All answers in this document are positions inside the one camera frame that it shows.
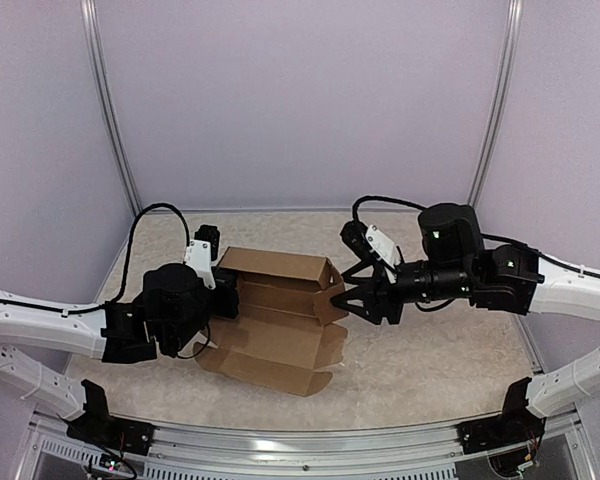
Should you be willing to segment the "brown cardboard box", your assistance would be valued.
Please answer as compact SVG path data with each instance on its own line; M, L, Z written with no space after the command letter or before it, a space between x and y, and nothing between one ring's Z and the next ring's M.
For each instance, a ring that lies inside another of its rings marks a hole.
M220 267L237 276L239 314L211 321L206 372L300 397L322 391L343 359L346 312L340 272L325 256L229 247Z

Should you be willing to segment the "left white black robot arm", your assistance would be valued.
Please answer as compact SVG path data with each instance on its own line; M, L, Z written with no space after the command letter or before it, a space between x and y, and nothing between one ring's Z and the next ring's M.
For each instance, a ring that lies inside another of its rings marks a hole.
M36 303L0 290L0 383L17 389L68 423L77 423L101 445L120 434L104 389L64 376L22 352L32 346L108 364L130 365L159 356L178 358L210 319L233 319L239 296L234 273L214 267L209 287L189 266L163 265L143 276L133 301L77 305Z

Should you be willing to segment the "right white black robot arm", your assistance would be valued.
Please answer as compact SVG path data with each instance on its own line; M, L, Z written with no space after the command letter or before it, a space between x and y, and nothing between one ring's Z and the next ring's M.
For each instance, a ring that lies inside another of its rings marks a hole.
M334 307L374 325L399 323L406 304L432 313L457 299L520 316L560 314L600 322L600 270L484 234L474 208L456 203L418 209L426 257L406 262L393 240L360 220L359 207L367 200L353 204L340 233L359 261L343 273L349 288L332 298Z

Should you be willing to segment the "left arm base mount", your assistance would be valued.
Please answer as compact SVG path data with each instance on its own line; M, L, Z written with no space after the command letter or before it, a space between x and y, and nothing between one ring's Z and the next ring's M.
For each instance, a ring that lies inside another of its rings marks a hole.
M85 443L105 447L122 453L147 456L152 445L156 427L147 422L111 417L96 419L84 414L73 421L66 421L66 434Z

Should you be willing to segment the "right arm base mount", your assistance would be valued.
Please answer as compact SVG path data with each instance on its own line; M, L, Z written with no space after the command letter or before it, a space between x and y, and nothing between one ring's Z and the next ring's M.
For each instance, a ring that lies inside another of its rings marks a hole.
M473 454L539 440L545 432L545 419L530 413L498 414L457 425L464 454Z

